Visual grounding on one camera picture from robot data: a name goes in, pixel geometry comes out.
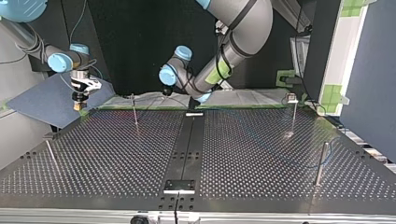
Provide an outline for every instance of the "white surface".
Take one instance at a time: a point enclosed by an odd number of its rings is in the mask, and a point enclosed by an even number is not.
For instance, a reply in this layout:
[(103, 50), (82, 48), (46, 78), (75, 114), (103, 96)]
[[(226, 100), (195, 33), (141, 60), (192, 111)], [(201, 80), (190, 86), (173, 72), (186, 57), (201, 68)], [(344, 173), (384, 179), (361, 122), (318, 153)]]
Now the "white surface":
[[(281, 105), (287, 93), (289, 92), (284, 89), (215, 91), (202, 105)], [(165, 98), (161, 92), (149, 92), (136, 95), (135, 104), (148, 108), (161, 106), (183, 108), (188, 106), (189, 100), (189, 95), (173, 93), (169, 98)], [(116, 96), (102, 106), (132, 106), (132, 100)]]
[[(0, 37), (0, 63), (23, 56), (2, 30)], [(27, 57), (18, 63), (0, 64), (0, 102), (14, 98), (42, 80), (44, 75), (31, 71)], [(0, 119), (0, 169), (36, 147), (49, 132), (49, 125), (18, 113)]]
[[(325, 85), (342, 85), (341, 94), (346, 94), (366, 12), (367, 7), (364, 7), (359, 17), (340, 17), (338, 19), (320, 99)], [(339, 105), (337, 111), (330, 115), (339, 116), (341, 110), (342, 105)]]

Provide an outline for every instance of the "vertical pin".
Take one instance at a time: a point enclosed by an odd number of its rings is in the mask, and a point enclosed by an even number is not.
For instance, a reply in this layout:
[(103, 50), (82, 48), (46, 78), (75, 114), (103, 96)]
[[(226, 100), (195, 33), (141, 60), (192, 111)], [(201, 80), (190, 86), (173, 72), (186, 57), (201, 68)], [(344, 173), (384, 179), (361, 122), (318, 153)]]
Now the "vertical pin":
[(322, 177), (322, 173), (323, 173), (323, 167), (324, 167), (324, 162), (326, 161), (326, 155), (328, 154), (327, 152), (329, 151), (329, 143), (325, 142), (323, 144), (323, 149), (320, 155), (320, 161), (319, 161), (319, 165), (318, 165), (318, 172), (317, 172), (317, 177), (315, 178), (315, 186), (319, 187), (320, 186), (320, 180)]

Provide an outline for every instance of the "gray wall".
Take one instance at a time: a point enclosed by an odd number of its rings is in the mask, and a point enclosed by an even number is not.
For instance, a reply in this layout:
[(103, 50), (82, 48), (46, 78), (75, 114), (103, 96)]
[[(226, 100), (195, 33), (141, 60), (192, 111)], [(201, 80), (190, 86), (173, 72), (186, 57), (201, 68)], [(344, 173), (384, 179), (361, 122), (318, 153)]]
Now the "gray wall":
[[(23, 54), (0, 30), (0, 63), (19, 59)], [(28, 58), (12, 64), (0, 64), (0, 102), (27, 91), (44, 80), (44, 74), (31, 71)], [(41, 143), (50, 126), (24, 115), (0, 110), (0, 169)]]
[(396, 1), (370, 5), (351, 74), (341, 121), (396, 161)]

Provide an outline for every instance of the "small metal block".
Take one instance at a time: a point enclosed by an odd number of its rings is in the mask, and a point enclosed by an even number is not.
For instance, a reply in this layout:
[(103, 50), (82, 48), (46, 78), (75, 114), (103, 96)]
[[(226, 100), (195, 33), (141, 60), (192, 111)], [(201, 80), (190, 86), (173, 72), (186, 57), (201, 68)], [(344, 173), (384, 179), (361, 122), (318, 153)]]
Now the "small metal block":
[(164, 188), (165, 194), (194, 194), (194, 180), (167, 180)]

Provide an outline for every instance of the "metal bracket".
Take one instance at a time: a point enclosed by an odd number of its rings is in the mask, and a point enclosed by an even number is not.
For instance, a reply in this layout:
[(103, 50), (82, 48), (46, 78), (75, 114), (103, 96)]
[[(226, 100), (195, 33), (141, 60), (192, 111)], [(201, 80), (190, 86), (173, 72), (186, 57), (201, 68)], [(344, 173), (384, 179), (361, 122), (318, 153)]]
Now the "metal bracket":
[(350, 99), (349, 98), (347, 98), (346, 96), (341, 96), (341, 99), (340, 99), (340, 104), (343, 104), (343, 105), (349, 105), (349, 103), (350, 103)]
[(195, 194), (195, 180), (167, 180), (164, 194)]

